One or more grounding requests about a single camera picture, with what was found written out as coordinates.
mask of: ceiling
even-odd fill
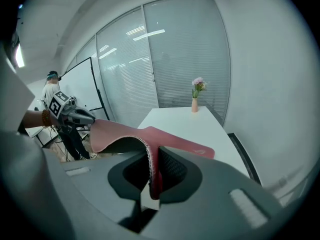
[[[69,33],[96,0],[27,0],[18,12],[19,35],[25,66],[17,74],[25,84],[61,71],[60,53]]]

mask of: pink flower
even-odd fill
[[[201,83],[203,83],[204,82],[204,80],[203,80],[203,78],[202,77],[198,77],[198,78],[196,78],[196,79],[194,79],[193,81],[192,81],[192,85],[194,86],[194,85],[198,85],[198,84],[201,84]]]

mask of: whiteboard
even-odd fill
[[[102,107],[92,71],[91,57],[66,72],[59,81],[60,90],[76,97],[78,107],[87,110]]]

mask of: white shirt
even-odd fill
[[[42,90],[42,100],[44,100],[46,107],[49,107],[52,97],[56,92],[60,91],[57,83],[48,83]]]

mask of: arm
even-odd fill
[[[52,116],[51,114],[50,120],[53,125],[59,125],[56,118],[54,118],[54,116]],[[42,111],[27,110],[22,119],[22,124],[24,128],[44,126],[44,122],[42,120]]]

